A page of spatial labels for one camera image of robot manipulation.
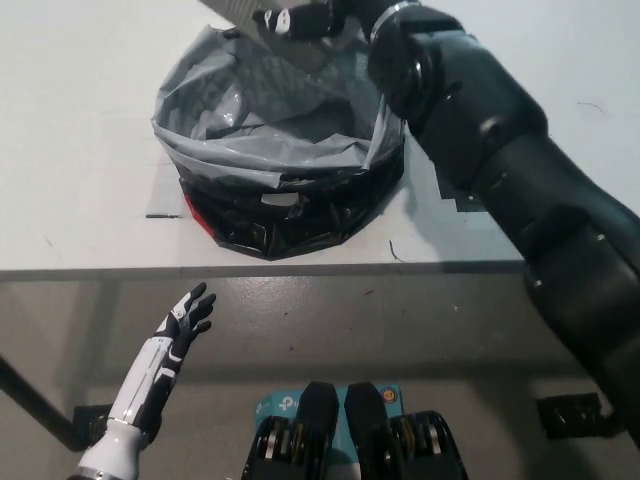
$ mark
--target trash bin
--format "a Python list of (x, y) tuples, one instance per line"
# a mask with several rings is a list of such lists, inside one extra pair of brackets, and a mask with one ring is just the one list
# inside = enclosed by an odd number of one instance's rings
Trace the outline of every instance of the trash bin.
[(338, 245), (403, 173), (403, 123), (354, 41), (309, 75), (205, 28), (162, 84), (152, 125), (222, 246), (275, 259)]

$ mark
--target white robotic hand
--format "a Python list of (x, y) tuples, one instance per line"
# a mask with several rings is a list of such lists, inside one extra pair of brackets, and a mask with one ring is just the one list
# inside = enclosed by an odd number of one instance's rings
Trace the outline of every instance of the white robotic hand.
[(187, 293), (144, 343), (109, 412), (104, 436), (87, 450), (78, 474), (69, 480), (137, 480), (138, 455), (158, 433), (191, 342), (211, 328), (205, 319), (216, 296), (196, 302), (206, 288), (201, 283)]

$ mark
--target gray floor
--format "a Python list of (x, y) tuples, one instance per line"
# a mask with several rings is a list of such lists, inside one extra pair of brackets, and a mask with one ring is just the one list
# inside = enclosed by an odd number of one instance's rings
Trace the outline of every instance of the gray floor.
[[(197, 280), (0, 284), (0, 351), (50, 399), (108, 403), (144, 339)], [(594, 385), (529, 306), (517, 276), (212, 279), (194, 344), (144, 452), (142, 479), (239, 480), (254, 404), (311, 379), (398, 382), (436, 409), (471, 480), (638, 478), (627, 436), (551, 443), (533, 399)], [(0, 395), (0, 478), (66, 478), (65, 452)]]

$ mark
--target robotic arm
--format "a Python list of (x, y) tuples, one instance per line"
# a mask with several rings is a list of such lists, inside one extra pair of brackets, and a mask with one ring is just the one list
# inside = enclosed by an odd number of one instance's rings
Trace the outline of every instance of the robotic arm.
[(431, 161), (482, 200), (522, 254), (533, 303), (640, 445), (638, 217), (560, 150), (542, 108), (455, 18), (417, 0), (307, 8), (254, 19), (296, 40), (337, 34), (345, 15), (357, 17), (371, 79)]
[(109, 412), (104, 436), (91, 447), (69, 480), (137, 480), (138, 456), (160, 429), (161, 413), (191, 343), (211, 328), (214, 294), (196, 303), (201, 283), (167, 314), (142, 346)]

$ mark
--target tabletop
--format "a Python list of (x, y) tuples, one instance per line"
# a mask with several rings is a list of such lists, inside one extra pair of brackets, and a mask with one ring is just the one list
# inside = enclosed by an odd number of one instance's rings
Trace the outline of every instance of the tabletop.
[[(552, 137), (576, 164), (640, 214), (640, 3), (430, 5), (457, 16), (543, 106)], [(490, 217), (475, 211), (473, 199), (450, 194), (414, 141), (398, 191), (339, 247), (269, 262), (218, 247), (188, 215), (147, 218), (158, 209), (184, 210), (149, 119), (162, 79), (206, 24), (230, 26), (195, 0), (4, 2), (1, 278), (467, 271), (519, 263)]]

